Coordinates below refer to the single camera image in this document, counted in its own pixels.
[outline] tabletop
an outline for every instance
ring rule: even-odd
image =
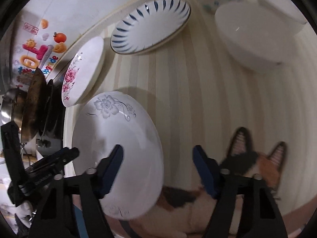
[[[258,74],[228,54],[218,36],[214,15],[204,11],[195,0],[189,2],[192,13],[184,30],[147,54],[116,54],[109,41],[114,24],[103,31],[107,44],[103,68],[88,96],[66,109],[64,145],[71,146],[74,124],[85,103],[96,94],[111,90],[136,99],[154,122],[164,152],[167,189],[200,190],[192,148],[201,145],[209,157],[220,163],[226,158],[230,139],[238,127],[250,130],[255,151],[263,155],[271,152],[277,142],[284,141],[288,154],[277,190],[277,204],[288,232],[294,231],[317,206],[316,34],[307,24],[294,37],[297,45],[294,60],[274,71]],[[66,174],[74,174],[71,165]],[[158,220],[164,225],[162,219],[166,217],[153,211],[147,214],[147,220],[129,221],[129,228],[142,237],[186,237],[184,234],[201,232],[212,212],[198,211],[199,215],[206,215],[199,224],[190,223],[180,227],[179,232],[169,227],[164,232],[146,223]],[[173,219],[177,214],[182,213],[167,216]],[[131,236],[124,224],[108,220],[119,234]]]

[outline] calico cat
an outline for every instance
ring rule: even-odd
[[[286,144],[280,142],[268,156],[255,152],[250,132],[241,127],[233,136],[227,157],[220,167],[241,176],[252,177],[254,174],[260,174],[272,191],[276,192],[285,163],[286,151]],[[206,193],[204,187],[195,191],[163,187],[156,205],[144,216],[131,220],[128,224],[134,231],[134,237],[201,237],[216,202],[217,200]],[[241,196],[237,196],[230,228],[231,234],[237,233],[242,202]]]

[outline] blue striped plate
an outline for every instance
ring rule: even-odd
[[[124,55],[156,48],[180,31],[190,15],[191,7],[186,0],[146,2],[116,25],[111,47],[116,53]]]

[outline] plate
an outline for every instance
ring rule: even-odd
[[[80,155],[75,173],[96,167],[120,144],[124,159],[112,189],[100,203],[106,215],[133,219],[157,201],[164,176],[162,146],[156,128],[143,107],[129,95],[112,91],[92,98],[74,127],[72,147]]]
[[[116,25],[111,47],[124,55],[155,49],[181,31],[190,15],[191,7],[186,0],[146,2]]]
[[[70,63],[63,81],[61,99],[65,107],[76,105],[91,90],[105,59],[104,40],[86,42]]]

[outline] screw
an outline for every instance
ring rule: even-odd
[[[96,172],[96,168],[88,168],[86,173],[89,175],[93,175]]]
[[[61,174],[54,176],[54,180],[61,180],[61,179],[63,179],[63,175],[61,175]]]
[[[229,175],[230,174],[230,170],[227,168],[222,168],[220,170],[220,173],[222,173],[223,175]]]
[[[253,179],[262,180],[262,176],[259,175],[259,174],[254,174],[254,175],[253,175]]]

